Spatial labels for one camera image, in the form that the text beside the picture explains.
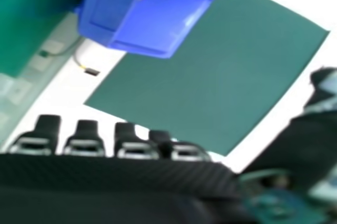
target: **green mat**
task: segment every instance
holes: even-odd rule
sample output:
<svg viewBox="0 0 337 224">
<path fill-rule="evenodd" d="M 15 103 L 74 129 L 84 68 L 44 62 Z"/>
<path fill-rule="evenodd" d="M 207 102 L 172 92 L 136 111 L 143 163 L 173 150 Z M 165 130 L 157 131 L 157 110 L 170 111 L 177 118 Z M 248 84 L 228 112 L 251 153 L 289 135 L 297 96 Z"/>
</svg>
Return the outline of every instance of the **green mat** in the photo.
<svg viewBox="0 0 337 224">
<path fill-rule="evenodd" d="M 226 155 L 327 34 L 270 0 L 216 0 L 173 58 L 128 54 L 87 104 Z"/>
<path fill-rule="evenodd" d="M 0 0 L 0 73 L 17 76 L 79 0 Z"/>
</svg>

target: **table surface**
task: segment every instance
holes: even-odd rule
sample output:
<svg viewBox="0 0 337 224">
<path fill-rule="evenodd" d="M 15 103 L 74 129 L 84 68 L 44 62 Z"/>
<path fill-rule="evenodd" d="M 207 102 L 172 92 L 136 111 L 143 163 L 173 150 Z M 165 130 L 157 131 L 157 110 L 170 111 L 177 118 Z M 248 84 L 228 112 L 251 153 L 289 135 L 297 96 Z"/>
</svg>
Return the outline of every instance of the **table surface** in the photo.
<svg viewBox="0 0 337 224">
<path fill-rule="evenodd" d="M 327 30 L 332 30 L 336 24 L 337 6 L 333 4 L 334 0 L 274 1 L 303 15 Z M 61 33 L 69 35 L 66 40 L 71 44 L 71 41 L 74 41 L 77 36 L 76 17 L 68 16 L 61 30 L 58 36 Z M 312 89 L 308 85 L 309 72 L 322 65 L 337 66 L 337 63 L 331 59 L 331 55 L 337 52 L 337 47 L 333 42 L 336 38 L 337 32 L 333 31 L 318 54 L 278 105 L 226 158 L 218 156 L 220 160 L 228 164 L 234 171 L 240 172 L 268 145 L 272 136 L 277 134 L 291 116 L 299 112 L 301 105 L 310 95 Z M 111 125 L 117 121 L 123 121 L 123 119 L 83 104 L 125 55 L 125 52 L 109 50 L 86 40 L 77 51 L 77 55 L 83 63 L 99 69 L 101 74 L 96 78 L 83 74 L 83 71 L 70 58 L 70 54 L 46 60 L 44 60 L 45 58 L 41 59 L 40 56 L 32 55 L 30 63 L 22 74 L 15 79 L 15 87 L 13 87 L 9 97 L 11 104 L 9 105 L 1 99 L 0 140 L 3 142 L 2 150 L 5 150 L 18 134 L 31 130 L 39 114 L 60 114 L 63 117 L 60 135 L 63 140 L 73 133 L 76 121 L 80 118 L 99 120 L 102 137 L 109 140 L 113 138 Z M 294 98 L 299 94 L 299 91 L 294 91 L 295 89 L 300 90 L 299 98 Z M 294 111 L 284 113 L 285 110 L 291 110 L 284 109 L 285 107 L 293 106 L 296 106 Z M 275 124 L 275 114 L 278 114 L 277 117 L 281 117 L 281 119 L 277 121 L 277 126 L 269 128 L 269 133 L 265 134 L 265 129 L 270 124 Z M 141 137 L 146 138 L 146 128 L 139 126 L 137 127 L 137 132 Z M 256 139 L 261 136 L 264 140 L 259 139 L 262 144 L 256 147 Z M 106 143 L 108 155 L 112 155 L 112 144 L 111 141 Z"/>
</svg>

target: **blue plastic bin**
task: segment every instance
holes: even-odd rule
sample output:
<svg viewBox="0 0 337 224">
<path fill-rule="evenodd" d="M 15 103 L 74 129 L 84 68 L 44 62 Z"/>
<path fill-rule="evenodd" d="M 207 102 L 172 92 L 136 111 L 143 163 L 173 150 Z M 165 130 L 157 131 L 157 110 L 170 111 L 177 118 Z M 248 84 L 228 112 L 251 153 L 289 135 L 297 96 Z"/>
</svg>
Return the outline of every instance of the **blue plastic bin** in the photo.
<svg viewBox="0 0 337 224">
<path fill-rule="evenodd" d="M 213 0 L 84 0 L 79 32 L 108 48 L 170 58 Z"/>
</svg>

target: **blue container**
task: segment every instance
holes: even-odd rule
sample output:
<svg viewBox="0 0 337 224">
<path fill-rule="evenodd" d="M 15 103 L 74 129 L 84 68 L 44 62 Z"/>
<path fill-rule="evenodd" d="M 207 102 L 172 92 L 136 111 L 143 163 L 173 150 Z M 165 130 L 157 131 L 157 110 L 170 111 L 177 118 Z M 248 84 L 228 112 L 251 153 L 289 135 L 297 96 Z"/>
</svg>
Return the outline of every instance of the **blue container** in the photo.
<svg viewBox="0 0 337 224">
<path fill-rule="evenodd" d="M 213 0 L 84 0 L 79 32 L 108 48 L 170 58 Z"/>
</svg>

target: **black connector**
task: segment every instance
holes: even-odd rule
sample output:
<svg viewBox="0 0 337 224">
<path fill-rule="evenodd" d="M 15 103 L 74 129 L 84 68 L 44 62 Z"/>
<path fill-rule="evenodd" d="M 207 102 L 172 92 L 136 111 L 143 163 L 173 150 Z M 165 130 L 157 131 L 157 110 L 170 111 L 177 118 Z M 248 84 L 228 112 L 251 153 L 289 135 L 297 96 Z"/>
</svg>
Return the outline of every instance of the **black connector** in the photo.
<svg viewBox="0 0 337 224">
<path fill-rule="evenodd" d="M 101 73 L 98 70 L 94 70 L 94 69 L 91 69 L 91 68 L 85 68 L 84 72 L 88 73 L 90 75 L 93 75 L 93 76 L 97 76 L 98 74 Z"/>
</svg>

